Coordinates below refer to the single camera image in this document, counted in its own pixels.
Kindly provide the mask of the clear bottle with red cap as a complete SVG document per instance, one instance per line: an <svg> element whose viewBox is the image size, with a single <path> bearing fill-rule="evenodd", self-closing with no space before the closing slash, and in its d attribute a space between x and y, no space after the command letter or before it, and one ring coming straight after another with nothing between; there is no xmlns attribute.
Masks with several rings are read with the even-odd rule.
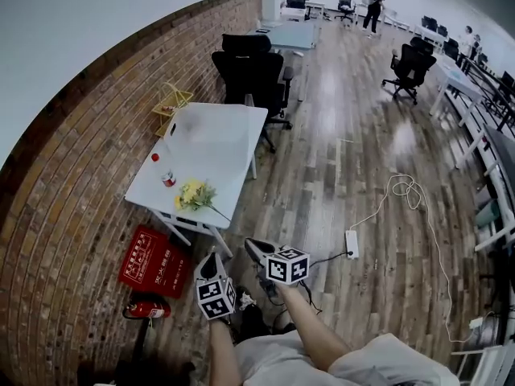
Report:
<svg viewBox="0 0 515 386"><path fill-rule="evenodd" d="M175 185L175 177L171 171L169 162L160 153L153 153L151 156L151 166L158 178L165 187L173 187Z"/></svg>

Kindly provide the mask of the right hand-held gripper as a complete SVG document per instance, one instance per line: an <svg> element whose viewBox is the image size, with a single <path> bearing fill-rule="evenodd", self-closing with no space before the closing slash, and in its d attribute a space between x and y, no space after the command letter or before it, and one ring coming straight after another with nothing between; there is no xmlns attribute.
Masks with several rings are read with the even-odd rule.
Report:
<svg viewBox="0 0 515 386"><path fill-rule="evenodd" d="M293 285L309 276L310 255L290 246L277 248L266 240L247 237L244 247L249 257L262 268L257 276L268 297L276 297L276 285Z"/></svg>

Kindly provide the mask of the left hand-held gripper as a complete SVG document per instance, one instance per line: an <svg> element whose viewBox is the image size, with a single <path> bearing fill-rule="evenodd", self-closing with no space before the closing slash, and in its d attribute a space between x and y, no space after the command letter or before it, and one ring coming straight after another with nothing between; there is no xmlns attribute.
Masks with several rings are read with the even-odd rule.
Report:
<svg viewBox="0 0 515 386"><path fill-rule="evenodd" d="M195 268L197 304L207 320L223 318L235 310L233 280L225 276L225 267L216 252L208 254Z"/></svg>

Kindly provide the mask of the white rectangular table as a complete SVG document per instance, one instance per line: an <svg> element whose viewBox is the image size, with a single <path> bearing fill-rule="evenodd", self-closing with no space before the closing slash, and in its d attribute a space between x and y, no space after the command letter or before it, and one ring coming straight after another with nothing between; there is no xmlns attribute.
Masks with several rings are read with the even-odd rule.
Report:
<svg viewBox="0 0 515 386"><path fill-rule="evenodd" d="M150 210L183 243L189 242L182 233L187 229L213 236L230 255L220 233L231 224L247 175L257 173L254 152L266 116L266 109L247 105L192 102L179 109L132 180L126 201ZM165 187L153 170L153 153L169 162L176 180L173 187ZM213 205L229 220L209 208L175 209L175 197L190 179L216 188Z"/></svg>

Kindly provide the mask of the red printed box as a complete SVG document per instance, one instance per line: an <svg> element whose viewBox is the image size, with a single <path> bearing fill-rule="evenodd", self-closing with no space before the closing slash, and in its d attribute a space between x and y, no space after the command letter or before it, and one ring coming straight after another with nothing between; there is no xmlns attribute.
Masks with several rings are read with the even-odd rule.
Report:
<svg viewBox="0 0 515 386"><path fill-rule="evenodd" d="M188 279L191 257L167 236L137 226L119 270L118 280L140 293L179 299Z"/></svg>

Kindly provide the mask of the black high-back office chair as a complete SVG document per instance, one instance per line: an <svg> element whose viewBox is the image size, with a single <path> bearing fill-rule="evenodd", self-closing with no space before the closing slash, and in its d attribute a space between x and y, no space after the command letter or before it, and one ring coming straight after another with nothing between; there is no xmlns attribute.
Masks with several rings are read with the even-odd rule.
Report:
<svg viewBox="0 0 515 386"><path fill-rule="evenodd" d="M291 130L285 111L294 72L272 51L270 39L264 34L223 34L221 47L212 53L212 61L225 83L225 103L243 105L250 95L256 107L267 110L264 126Z"/></svg>

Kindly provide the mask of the person's light grey clothing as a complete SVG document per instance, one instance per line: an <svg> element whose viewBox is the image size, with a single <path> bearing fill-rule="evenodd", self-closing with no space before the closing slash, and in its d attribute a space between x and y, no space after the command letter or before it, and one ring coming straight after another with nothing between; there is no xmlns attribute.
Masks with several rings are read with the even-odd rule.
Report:
<svg viewBox="0 0 515 386"><path fill-rule="evenodd" d="M326 371L315 367L297 331L248 339L235 352L244 386L460 386L447 367L392 334L340 357Z"/></svg>

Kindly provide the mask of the teal cylinder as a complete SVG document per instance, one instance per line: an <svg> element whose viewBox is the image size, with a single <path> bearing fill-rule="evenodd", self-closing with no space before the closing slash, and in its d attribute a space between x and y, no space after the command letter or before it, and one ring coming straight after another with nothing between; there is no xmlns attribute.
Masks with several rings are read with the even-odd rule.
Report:
<svg viewBox="0 0 515 386"><path fill-rule="evenodd" d="M499 208L498 201L491 199L476 213L476 226L478 228L484 228L491 223L494 223L501 216L501 210Z"/></svg>

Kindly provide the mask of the white-framed desk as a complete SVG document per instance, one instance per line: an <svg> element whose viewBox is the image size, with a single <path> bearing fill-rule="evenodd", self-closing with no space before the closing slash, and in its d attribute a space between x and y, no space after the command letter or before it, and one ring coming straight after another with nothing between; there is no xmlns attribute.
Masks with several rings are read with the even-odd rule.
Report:
<svg viewBox="0 0 515 386"><path fill-rule="evenodd" d="M447 89L451 87L461 92L472 101L466 108L466 113L459 123L459 125L463 125L473 108L479 103L482 97L481 91L469 80L452 58L437 54L433 54L433 56L436 58L436 62L431 67L430 72L435 75L440 90L434 104L431 106L430 115L433 116L435 114Z"/></svg>

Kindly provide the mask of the yellow flowers bunch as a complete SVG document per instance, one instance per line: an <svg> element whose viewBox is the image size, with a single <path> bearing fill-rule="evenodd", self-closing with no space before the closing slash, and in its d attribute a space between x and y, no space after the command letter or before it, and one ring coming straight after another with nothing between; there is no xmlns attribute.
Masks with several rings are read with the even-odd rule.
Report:
<svg viewBox="0 0 515 386"><path fill-rule="evenodd" d="M179 189L179 194L175 197L175 209L179 211L198 211L201 208L209 208L224 219L229 220L226 215L213 205L215 197L216 188L207 181L190 179Z"/></svg>

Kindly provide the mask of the person's black left shoe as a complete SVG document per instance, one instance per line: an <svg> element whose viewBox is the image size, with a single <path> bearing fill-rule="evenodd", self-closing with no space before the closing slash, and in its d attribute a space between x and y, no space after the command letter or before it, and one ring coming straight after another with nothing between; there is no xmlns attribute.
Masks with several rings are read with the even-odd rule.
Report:
<svg viewBox="0 0 515 386"><path fill-rule="evenodd" d="M270 335L271 332L265 324L262 310L251 293L244 286L238 286L236 294L237 308L241 317L239 340L243 342L247 339Z"/></svg>

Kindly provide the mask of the light blue desk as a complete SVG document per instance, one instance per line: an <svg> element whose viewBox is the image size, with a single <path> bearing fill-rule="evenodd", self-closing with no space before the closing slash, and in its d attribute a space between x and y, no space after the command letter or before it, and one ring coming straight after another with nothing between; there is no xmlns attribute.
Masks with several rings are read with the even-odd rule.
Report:
<svg viewBox="0 0 515 386"><path fill-rule="evenodd" d="M285 22L275 27L262 26L251 30L247 35L264 35L274 50L279 51L310 51L315 48L315 24L310 22Z"/></svg>

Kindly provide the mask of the white desk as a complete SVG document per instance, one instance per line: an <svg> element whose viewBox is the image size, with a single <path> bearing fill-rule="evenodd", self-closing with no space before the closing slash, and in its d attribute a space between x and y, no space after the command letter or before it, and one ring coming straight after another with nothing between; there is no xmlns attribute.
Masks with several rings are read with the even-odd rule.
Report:
<svg viewBox="0 0 515 386"><path fill-rule="evenodd" d="M280 10L280 18L286 21L307 21L311 18L324 17L325 5L317 2L306 2L304 8L283 7Z"/></svg>

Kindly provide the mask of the person's left forearm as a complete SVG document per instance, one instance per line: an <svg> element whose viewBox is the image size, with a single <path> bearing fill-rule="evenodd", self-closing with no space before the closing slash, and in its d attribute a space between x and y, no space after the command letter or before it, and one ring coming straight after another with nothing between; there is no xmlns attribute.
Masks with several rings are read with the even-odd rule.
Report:
<svg viewBox="0 0 515 386"><path fill-rule="evenodd" d="M211 353L210 386L242 386L233 339L228 326L221 320L209 322Z"/></svg>

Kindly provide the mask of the white power strip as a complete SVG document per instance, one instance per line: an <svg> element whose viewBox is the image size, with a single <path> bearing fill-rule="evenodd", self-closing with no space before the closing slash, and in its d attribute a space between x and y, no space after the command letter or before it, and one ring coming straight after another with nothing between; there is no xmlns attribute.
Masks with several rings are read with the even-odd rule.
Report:
<svg viewBox="0 0 515 386"><path fill-rule="evenodd" d="M356 230L347 230L345 232L345 244L347 257L349 259L357 259L359 257L359 246Z"/></svg>

